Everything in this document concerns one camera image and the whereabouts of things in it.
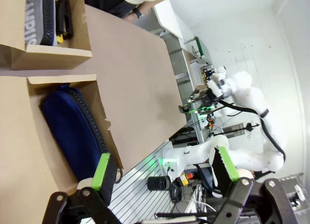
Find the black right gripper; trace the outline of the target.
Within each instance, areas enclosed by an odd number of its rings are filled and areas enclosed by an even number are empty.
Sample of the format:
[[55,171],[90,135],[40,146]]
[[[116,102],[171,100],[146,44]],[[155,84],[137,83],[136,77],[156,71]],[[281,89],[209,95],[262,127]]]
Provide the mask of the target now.
[[[191,103],[199,101],[200,104],[197,108],[194,108]],[[187,98],[189,104],[179,105],[179,111],[183,114],[205,114],[208,107],[219,101],[219,97],[216,97],[210,89],[194,90],[190,97]]]

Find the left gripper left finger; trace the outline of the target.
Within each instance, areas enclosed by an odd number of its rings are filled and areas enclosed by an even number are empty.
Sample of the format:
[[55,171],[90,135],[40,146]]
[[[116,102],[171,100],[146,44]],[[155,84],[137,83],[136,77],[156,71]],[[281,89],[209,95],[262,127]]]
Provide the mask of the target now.
[[53,193],[48,201],[43,217],[45,224],[79,224],[81,220],[92,218],[96,224],[119,224],[119,219],[108,208],[113,186],[117,180],[113,157],[109,153],[101,155],[90,186],[72,195],[65,192]]

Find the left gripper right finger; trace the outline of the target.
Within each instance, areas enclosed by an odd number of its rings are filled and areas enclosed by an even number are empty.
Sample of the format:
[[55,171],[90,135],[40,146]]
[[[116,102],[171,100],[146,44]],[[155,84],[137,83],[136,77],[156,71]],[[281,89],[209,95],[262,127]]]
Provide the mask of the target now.
[[213,221],[215,224],[236,224],[243,211],[253,211],[262,224],[298,223],[291,202],[278,179],[259,183],[239,176],[225,147],[213,148],[211,167],[217,187],[226,199]]

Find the person's left hand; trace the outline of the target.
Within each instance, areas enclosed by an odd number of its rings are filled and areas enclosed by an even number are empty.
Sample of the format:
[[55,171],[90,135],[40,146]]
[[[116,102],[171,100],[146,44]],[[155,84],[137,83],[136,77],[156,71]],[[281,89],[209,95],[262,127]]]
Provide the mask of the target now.
[[129,13],[127,16],[123,18],[123,20],[131,23],[133,23],[136,19],[138,19],[138,16],[134,12]]

